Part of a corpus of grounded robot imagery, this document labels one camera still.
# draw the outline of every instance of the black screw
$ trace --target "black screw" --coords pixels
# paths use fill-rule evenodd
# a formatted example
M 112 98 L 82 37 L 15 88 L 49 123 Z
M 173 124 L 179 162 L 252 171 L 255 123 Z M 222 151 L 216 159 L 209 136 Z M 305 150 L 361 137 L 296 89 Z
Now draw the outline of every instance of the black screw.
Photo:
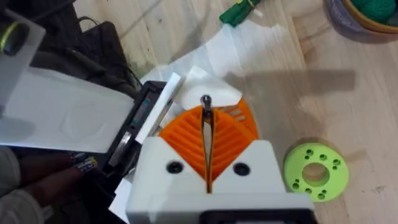
M 166 169 L 171 174 L 179 174 L 183 170 L 183 165 L 181 162 L 173 161 L 167 164 Z
M 239 162 L 234 165 L 234 172 L 240 176 L 245 176 L 250 174 L 250 168 L 245 163 Z

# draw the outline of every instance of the green object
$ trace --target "green object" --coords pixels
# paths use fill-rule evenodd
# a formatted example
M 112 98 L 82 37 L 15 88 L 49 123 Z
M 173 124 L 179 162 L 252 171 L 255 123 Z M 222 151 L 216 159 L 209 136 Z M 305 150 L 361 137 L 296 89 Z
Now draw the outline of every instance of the green object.
M 309 164 L 321 164 L 326 172 L 317 180 L 303 177 Z M 330 147 L 306 143 L 295 147 L 285 158 L 284 178 L 293 192 L 308 193 L 314 202 L 326 202 L 339 196 L 347 186 L 349 172 L 343 158 Z
M 249 1 L 250 0 L 242 0 L 241 2 L 237 2 L 236 4 L 234 4 L 227 11 L 222 13 L 222 15 L 220 15 L 220 21 L 236 27 L 253 10 L 253 7 Z M 251 2 L 253 6 L 255 6 L 260 2 L 260 0 L 251 0 Z
M 354 6 L 373 21 L 386 23 L 393 16 L 396 0 L 351 0 Z

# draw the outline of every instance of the green 3d printed part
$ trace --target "green 3d printed part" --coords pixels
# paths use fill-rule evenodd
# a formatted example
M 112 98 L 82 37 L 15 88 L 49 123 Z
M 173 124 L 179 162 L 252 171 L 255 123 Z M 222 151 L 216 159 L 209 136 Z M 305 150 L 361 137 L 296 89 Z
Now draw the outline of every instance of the green 3d printed part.
M 323 166 L 321 177 L 303 176 L 306 166 Z M 306 143 L 295 147 L 285 158 L 284 178 L 294 192 L 310 194 L 314 202 L 326 202 L 339 196 L 347 186 L 349 172 L 343 158 L 330 147 L 320 143 Z
M 259 2 L 260 0 L 237 0 L 236 4 L 220 15 L 220 21 L 236 27 Z

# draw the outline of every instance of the black plastic part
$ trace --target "black plastic part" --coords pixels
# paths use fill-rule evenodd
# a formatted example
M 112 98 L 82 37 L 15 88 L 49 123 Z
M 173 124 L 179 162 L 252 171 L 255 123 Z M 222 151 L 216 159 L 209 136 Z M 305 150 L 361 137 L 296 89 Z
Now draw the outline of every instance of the black plastic part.
M 246 175 L 250 174 L 250 167 L 243 162 L 239 162 L 239 163 L 235 164 L 233 166 L 233 169 L 234 169 L 235 174 L 240 175 L 240 176 L 246 176 Z
M 184 169 L 183 165 L 181 162 L 178 161 L 172 161 L 166 166 L 167 172 L 170 174 L 179 174 L 182 172 Z
M 199 217 L 199 224 L 236 222 L 284 222 L 288 224 L 318 224 L 309 209 L 210 210 Z
M 113 215 L 113 213 L 108 210 L 108 207 L 115 197 L 114 191 L 121 179 L 138 161 L 141 144 L 135 141 L 135 138 L 159 98 L 164 86 L 165 82 L 145 82 L 139 96 L 134 101 L 133 109 L 126 118 L 118 135 L 109 148 L 109 151 L 106 154 L 94 155 L 98 161 L 98 170 L 86 174 L 84 181 L 80 184 L 83 201 L 90 214 L 92 223 L 124 223 L 117 216 Z M 146 108 L 140 121 L 136 124 L 136 128 L 131 129 L 132 118 L 138 112 L 140 105 L 148 97 L 150 98 L 150 105 Z M 122 156 L 123 159 L 121 162 L 116 167 L 113 167 L 108 164 L 108 161 L 126 131 L 132 134 L 131 140 L 128 142 L 128 150 Z

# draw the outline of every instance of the green tape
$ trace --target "green tape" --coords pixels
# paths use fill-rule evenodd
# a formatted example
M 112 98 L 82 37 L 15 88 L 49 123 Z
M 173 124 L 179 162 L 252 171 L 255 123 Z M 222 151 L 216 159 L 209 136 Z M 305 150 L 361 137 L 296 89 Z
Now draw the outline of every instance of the green tape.
M 6 42 L 8 37 L 10 36 L 11 32 L 18 26 L 18 22 L 13 22 L 11 25 L 9 25 L 4 32 L 3 36 L 1 37 L 0 40 L 0 52 L 3 53 L 4 48 L 6 46 Z

